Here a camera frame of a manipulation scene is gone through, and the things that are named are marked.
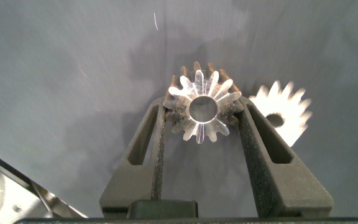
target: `blurred gear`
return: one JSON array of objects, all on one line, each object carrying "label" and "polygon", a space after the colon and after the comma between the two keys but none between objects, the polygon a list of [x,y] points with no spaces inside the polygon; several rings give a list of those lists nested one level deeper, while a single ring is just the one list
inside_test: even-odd
[{"label": "blurred gear", "polygon": [[205,136],[216,142],[218,132],[227,136],[227,125],[238,122],[233,113],[244,109],[237,100],[241,92],[233,85],[233,80],[224,70],[220,70],[219,76],[212,63],[208,64],[208,69],[201,70],[200,64],[195,62],[194,72],[189,76],[186,67],[182,67],[180,82],[174,76],[168,92],[171,96],[166,97],[163,105],[172,109],[168,111],[168,119],[175,122],[172,131],[184,130],[183,139],[187,141],[194,135],[198,144]]},{"label": "blurred gear", "polygon": [[280,82],[275,81],[270,91],[262,85],[256,96],[249,97],[289,146],[306,130],[306,122],[312,115],[312,112],[305,111],[311,99],[301,101],[305,89],[301,88],[294,95],[292,89],[292,82],[282,90]]}]

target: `silver metal object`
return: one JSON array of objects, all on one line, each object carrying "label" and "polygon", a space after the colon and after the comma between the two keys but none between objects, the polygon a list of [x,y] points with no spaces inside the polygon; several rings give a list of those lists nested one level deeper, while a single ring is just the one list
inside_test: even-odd
[{"label": "silver metal object", "polygon": [[[256,96],[249,97],[289,146],[294,145],[308,128],[306,122],[312,115],[312,112],[305,111],[311,99],[301,101],[305,89],[301,88],[295,94],[292,94],[292,89],[293,82],[289,82],[282,90],[280,82],[275,81],[270,91],[262,85]],[[276,117],[275,122],[269,119],[274,118],[273,116]]]},{"label": "silver metal object", "polygon": [[223,82],[220,84],[219,72],[214,70],[211,63],[208,64],[208,68],[202,71],[199,63],[195,62],[194,82],[191,82],[186,68],[182,67],[180,85],[183,88],[179,89],[171,85],[168,92],[175,99],[166,100],[163,104],[173,110],[170,118],[176,124],[172,131],[177,133],[184,130],[183,139],[187,141],[192,136],[196,136],[198,144],[204,141],[205,136],[215,142],[218,132],[227,136],[229,134],[227,125],[237,120],[233,117],[233,113],[244,109],[237,101],[241,92],[233,85],[233,80],[228,78],[226,72],[221,70],[220,77]]}]

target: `metal part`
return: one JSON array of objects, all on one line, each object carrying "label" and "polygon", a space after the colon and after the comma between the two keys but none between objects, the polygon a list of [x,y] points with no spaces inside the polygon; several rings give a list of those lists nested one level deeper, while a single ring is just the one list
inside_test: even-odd
[{"label": "metal part", "polygon": [[86,216],[0,160],[0,223],[35,217]]},{"label": "metal part", "polygon": [[171,85],[168,91],[175,99],[164,102],[164,106],[176,114],[172,131],[177,133],[184,130],[183,140],[196,136],[198,144],[204,141],[205,136],[212,142],[217,140],[216,133],[227,136],[227,124],[235,119],[232,115],[243,110],[240,104],[234,103],[241,92],[229,91],[233,80],[227,78],[219,84],[219,72],[214,70],[212,63],[204,71],[198,62],[194,63],[194,82],[188,78],[185,67],[181,68],[181,73],[180,85],[183,88]]},{"label": "metal part", "polygon": [[295,94],[292,94],[292,89],[292,82],[282,90],[280,82],[275,81],[270,91],[262,85],[256,96],[249,97],[289,146],[308,128],[306,122],[312,115],[312,112],[305,111],[311,99],[301,101],[305,89],[301,88]]}]

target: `gear tooth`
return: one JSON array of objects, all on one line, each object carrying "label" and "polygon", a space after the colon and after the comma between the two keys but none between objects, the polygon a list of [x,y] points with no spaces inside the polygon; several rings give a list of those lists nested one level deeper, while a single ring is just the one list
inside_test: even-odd
[{"label": "gear tooth", "polygon": [[306,111],[300,116],[300,118],[304,123],[306,123],[311,118],[312,115],[313,113],[311,111]]},{"label": "gear tooth", "polygon": [[192,84],[191,84],[190,80],[186,76],[181,76],[180,77],[180,84],[183,86],[184,90],[192,88]]},{"label": "gear tooth", "polygon": [[201,70],[200,63],[194,62],[194,71],[196,72],[197,70]]},{"label": "gear tooth", "polygon": [[284,90],[282,91],[282,96],[284,96],[285,98],[289,98],[290,94],[292,92],[293,89],[293,82],[290,81],[286,87],[284,88]]},{"label": "gear tooth", "polygon": [[301,101],[301,98],[303,96],[303,94],[305,94],[305,89],[301,88],[299,89],[292,97],[291,97],[291,101],[294,103],[299,103]]},{"label": "gear tooth", "polygon": [[181,125],[181,123],[176,123],[173,127],[172,127],[172,132],[173,133],[178,133],[181,130],[183,130],[183,125]]},{"label": "gear tooth", "polygon": [[187,69],[185,66],[180,67],[180,75],[187,77]]},{"label": "gear tooth", "polygon": [[311,99],[305,99],[301,101],[300,106],[303,108],[304,111],[307,109],[307,107],[309,107],[310,104],[311,104]]},{"label": "gear tooth", "polygon": [[233,102],[233,112],[234,113],[240,113],[244,110],[244,106],[240,103],[239,100],[234,100]]},{"label": "gear tooth", "polygon": [[212,74],[215,72],[214,65],[211,62],[208,63],[208,70],[209,70],[209,74]]},{"label": "gear tooth", "polygon": [[205,126],[204,124],[197,125],[196,130],[196,140],[198,144],[203,143],[205,138]]},{"label": "gear tooth", "polygon": [[211,131],[208,134],[209,140],[211,140],[211,142],[216,142],[218,140],[218,137],[216,136],[216,132],[215,131]]},{"label": "gear tooth", "polygon": [[267,97],[268,95],[269,95],[269,89],[266,86],[262,85],[260,86],[258,93],[256,94],[256,97],[259,96]]},{"label": "gear tooth", "polygon": [[165,101],[163,105],[168,109],[174,110],[177,107],[177,101],[176,100]]},{"label": "gear tooth", "polygon": [[239,120],[235,116],[231,116],[229,119],[229,124],[233,126],[237,126],[239,124]]},{"label": "gear tooth", "polygon": [[168,89],[168,92],[169,92],[169,94],[171,94],[172,96],[181,96],[181,91],[180,91],[177,87],[174,87],[174,86],[171,86],[171,87]]},{"label": "gear tooth", "polygon": [[275,81],[268,93],[269,96],[277,95],[280,92],[280,82]]},{"label": "gear tooth", "polygon": [[240,96],[241,96],[241,92],[238,91],[238,92],[234,92],[234,93],[228,93],[218,99],[215,98],[215,100],[218,104],[220,104],[220,103],[231,103],[232,104],[233,101],[238,100],[238,98],[240,98]]}]

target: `clear plastic gear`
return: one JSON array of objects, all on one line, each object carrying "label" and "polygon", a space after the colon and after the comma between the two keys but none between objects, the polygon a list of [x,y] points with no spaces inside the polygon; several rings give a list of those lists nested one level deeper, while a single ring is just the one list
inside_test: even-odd
[{"label": "clear plastic gear", "polygon": [[[235,91],[229,92],[233,86],[233,80],[226,75],[224,76],[226,80],[219,84],[219,72],[213,69],[212,64],[208,64],[208,67],[209,69],[204,72],[210,74],[210,76],[206,78],[199,63],[195,62],[194,82],[190,81],[186,75],[186,68],[182,67],[180,84],[183,88],[171,86],[168,92],[175,99],[164,102],[166,108],[173,110],[170,114],[171,119],[175,122],[172,131],[177,133],[184,130],[183,139],[187,141],[192,136],[196,136],[198,144],[204,141],[205,136],[208,136],[212,142],[217,140],[216,133],[227,136],[229,134],[227,125],[234,124],[237,121],[233,113],[244,109],[238,102],[241,92],[236,91],[237,88],[235,88]],[[197,102],[200,100],[209,101],[214,108],[212,116],[207,119],[199,119],[200,116],[193,113],[193,108],[199,106]],[[204,110],[204,112],[210,113],[211,109]]]},{"label": "clear plastic gear", "polygon": [[312,112],[305,111],[310,105],[311,99],[301,101],[305,89],[301,88],[295,94],[292,94],[292,89],[292,82],[289,82],[282,90],[280,82],[275,81],[270,91],[262,85],[256,96],[249,97],[266,118],[269,119],[269,116],[276,115],[282,119],[281,125],[275,125],[275,129],[289,146],[294,145],[307,129],[306,122],[312,115]]}]

